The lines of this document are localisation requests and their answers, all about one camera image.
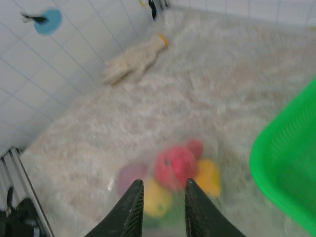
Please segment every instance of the plastic bag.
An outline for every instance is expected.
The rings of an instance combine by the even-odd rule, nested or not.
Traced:
[[[134,180],[141,179],[144,181],[143,236],[186,236],[187,178],[194,178],[210,197],[218,198],[221,192],[219,168],[212,159],[217,149],[209,152],[205,147],[205,142],[189,139],[125,164],[116,174],[109,199],[114,205]]]

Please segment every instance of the white glove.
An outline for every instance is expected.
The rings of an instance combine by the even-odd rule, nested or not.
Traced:
[[[132,72],[136,72],[141,77],[145,70],[155,62],[157,54],[167,46],[167,40],[161,34],[157,34],[149,41],[131,47],[122,55],[106,63],[103,82],[114,84]]]

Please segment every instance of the blue circle sticker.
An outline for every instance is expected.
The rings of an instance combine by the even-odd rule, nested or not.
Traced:
[[[41,16],[45,17],[47,21],[43,24],[34,22],[34,27],[39,34],[46,36],[54,33],[60,27],[63,18],[58,9],[49,9]]]

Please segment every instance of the white tiled wall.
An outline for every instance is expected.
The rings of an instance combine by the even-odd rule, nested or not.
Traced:
[[[304,27],[316,26],[316,0],[170,0],[172,5]]]
[[[61,27],[39,35],[20,12],[48,7]],[[135,43],[152,21],[138,0],[0,0],[0,156],[29,145],[80,94],[104,62]]]

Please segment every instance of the green plastic basket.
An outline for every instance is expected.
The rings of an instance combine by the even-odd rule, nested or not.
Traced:
[[[262,193],[316,236],[316,78],[257,137],[249,166]]]

